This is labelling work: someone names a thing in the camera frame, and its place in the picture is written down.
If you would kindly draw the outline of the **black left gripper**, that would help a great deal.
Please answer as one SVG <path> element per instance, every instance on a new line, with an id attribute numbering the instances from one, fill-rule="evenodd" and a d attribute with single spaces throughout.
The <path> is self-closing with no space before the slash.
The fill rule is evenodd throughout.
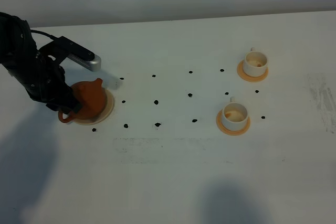
<path id="1" fill-rule="evenodd" d="M 1 64 L 32 100 L 64 114 L 82 109 L 65 83 L 64 71 L 37 49 L 28 22 L 5 13 L 1 13 Z"/>

